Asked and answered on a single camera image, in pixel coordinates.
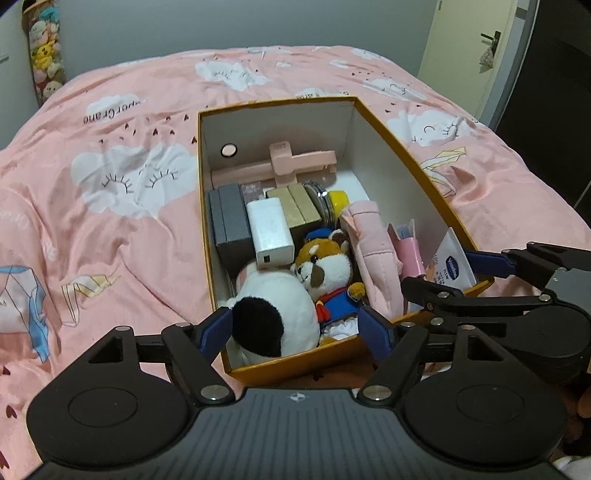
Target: round hole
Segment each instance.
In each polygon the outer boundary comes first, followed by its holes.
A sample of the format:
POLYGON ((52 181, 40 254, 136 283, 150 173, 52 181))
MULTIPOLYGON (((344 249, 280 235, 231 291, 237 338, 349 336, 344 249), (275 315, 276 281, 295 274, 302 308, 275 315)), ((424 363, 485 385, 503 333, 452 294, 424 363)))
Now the round hole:
POLYGON ((228 143, 222 147, 222 157, 232 158, 238 153, 238 147, 233 143, 228 143))

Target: open cardboard box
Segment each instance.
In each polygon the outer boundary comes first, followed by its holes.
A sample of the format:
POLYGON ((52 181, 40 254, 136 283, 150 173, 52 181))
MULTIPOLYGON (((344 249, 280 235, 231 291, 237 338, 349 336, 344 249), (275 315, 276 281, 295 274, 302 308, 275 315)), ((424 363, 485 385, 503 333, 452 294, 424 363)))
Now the open cardboard box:
MULTIPOLYGON (((203 111, 198 118, 199 191, 207 277, 212 308, 233 296, 228 273, 222 267, 213 241, 205 195, 213 188, 211 172, 269 159, 269 145, 288 141, 294 155, 335 150, 336 174, 299 174, 298 181, 314 179, 327 190, 344 190, 351 202, 377 202, 385 225, 416 222, 416 234, 425 262, 429 262, 449 226, 464 249, 476 249, 465 227, 435 185, 386 126, 354 97, 274 100, 203 111), (222 156, 224 145, 236 145, 232 158, 222 156)), ((477 295, 491 278, 466 294, 477 295)), ((428 322, 426 312, 406 315, 404 320, 428 322)), ((239 366, 229 349, 222 352, 225 371, 247 386, 277 384, 288 378, 338 364, 365 352, 363 340, 353 336, 313 350, 263 364, 239 366)))

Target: black spot on plush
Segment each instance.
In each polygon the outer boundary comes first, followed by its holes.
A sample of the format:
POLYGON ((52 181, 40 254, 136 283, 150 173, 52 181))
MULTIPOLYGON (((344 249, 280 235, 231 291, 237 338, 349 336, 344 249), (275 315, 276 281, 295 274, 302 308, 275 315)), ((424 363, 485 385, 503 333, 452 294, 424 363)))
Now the black spot on plush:
POLYGON ((232 336, 257 355, 281 356, 283 322, 279 311, 264 299, 245 297, 232 308, 232 336))

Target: dark wardrobe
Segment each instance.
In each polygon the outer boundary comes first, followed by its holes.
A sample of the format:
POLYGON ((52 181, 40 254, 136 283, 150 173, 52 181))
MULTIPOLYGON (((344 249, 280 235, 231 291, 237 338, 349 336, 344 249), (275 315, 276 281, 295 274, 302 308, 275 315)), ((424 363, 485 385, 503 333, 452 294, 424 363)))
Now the dark wardrobe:
POLYGON ((591 2, 540 0, 496 133, 591 225, 591 2))

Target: ribbed gray panel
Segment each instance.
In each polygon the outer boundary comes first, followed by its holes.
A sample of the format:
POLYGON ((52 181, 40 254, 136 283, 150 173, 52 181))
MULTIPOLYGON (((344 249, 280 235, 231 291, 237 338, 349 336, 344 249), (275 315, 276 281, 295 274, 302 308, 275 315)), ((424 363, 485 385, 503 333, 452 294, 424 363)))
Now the ribbed gray panel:
POLYGON ((48 464, 31 476, 31 480, 77 478, 563 480, 566 477, 549 464, 509 473, 474 472, 446 464, 418 447, 393 412, 362 407, 346 390, 251 388, 232 406, 203 410, 183 440, 141 465, 112 472, 75 473, 48 464))

